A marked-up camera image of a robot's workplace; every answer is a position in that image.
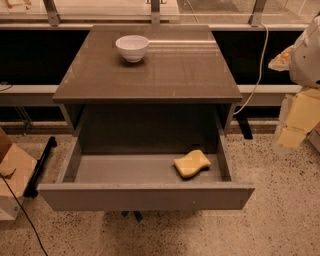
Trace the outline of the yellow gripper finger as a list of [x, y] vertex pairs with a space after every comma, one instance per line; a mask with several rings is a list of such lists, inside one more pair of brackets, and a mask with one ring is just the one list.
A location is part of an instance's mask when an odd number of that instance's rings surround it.
[[320, 122], [320, 91], [307, 89], [296, 94], [289, 108], [278, 143], [297, 148]]
[[278, 72], [288, 71], [293, 49], [293, 45], [284, 49], [280, 54], [278, 54], [269, 62], [268, 68]]

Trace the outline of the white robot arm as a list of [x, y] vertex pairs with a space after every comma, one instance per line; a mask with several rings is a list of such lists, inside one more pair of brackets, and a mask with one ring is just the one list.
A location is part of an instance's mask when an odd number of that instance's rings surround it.
[[320, 122], [320, 16], [268, 68], [289, 71], [291, 81], [302, 87], [292, 98], [278, 138], [283, 147], [296, 148]]

